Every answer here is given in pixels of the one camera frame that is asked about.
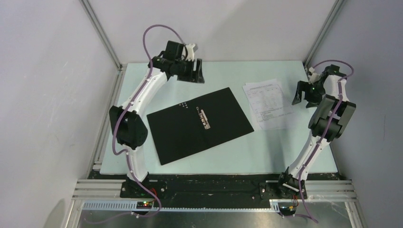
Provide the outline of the printed paper sheet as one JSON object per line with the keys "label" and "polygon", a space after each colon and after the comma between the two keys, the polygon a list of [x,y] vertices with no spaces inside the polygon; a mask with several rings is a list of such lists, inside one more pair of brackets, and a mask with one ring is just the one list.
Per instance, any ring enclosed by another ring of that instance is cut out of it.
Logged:
{"label": "printed paper sheet", "polygon": [[278,130],[294,127],[296,113],[286,98],[281,83],[271,79],[242,86],[247,97],[255,130]]}

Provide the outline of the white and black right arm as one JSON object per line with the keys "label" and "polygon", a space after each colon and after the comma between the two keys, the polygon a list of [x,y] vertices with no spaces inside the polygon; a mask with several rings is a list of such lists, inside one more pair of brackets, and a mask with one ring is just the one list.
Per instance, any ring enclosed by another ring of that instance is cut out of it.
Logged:
{"label": "white and black right arm", "polygon": [[289,198],[302,192],[311,165],[318,155],[339,138],[356,110],[349,101],[345,85],[347,74],[340,72],[337,65],[326,66],[321,74],[313,67],[308,69],[308,81],[299,81],[292,101],[293,105],[307,101],[307,108],[315,108],[309,123],[309,136],[294,162],[281,173],[276,192]]}

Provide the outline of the red folder with black inside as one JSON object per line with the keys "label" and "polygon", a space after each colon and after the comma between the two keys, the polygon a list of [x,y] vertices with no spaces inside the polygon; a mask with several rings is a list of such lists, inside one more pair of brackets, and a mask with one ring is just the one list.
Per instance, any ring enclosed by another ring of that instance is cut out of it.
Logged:
{"label": "red folder with black inside", "polygon": [[161,165],[254,131],[230,88],[147,115]]}

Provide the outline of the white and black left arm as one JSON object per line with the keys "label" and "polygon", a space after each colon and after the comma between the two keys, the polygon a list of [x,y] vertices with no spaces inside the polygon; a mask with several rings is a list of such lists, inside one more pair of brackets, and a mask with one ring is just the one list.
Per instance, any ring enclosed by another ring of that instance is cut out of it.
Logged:
{"label": "white and black left arm", "polygon": [[143,121],[146,107],[172,76],[179,81],[203,84],[202,60],[195,57],[197,44],[168,41],[165,50],[150,58],[139,86],[120,106],[109,109],[112,151],[125,156],[127,176],[134,181],[132,192],[139,198],[149,194],[150,185],[144,159],[144,143],[148,129]]}

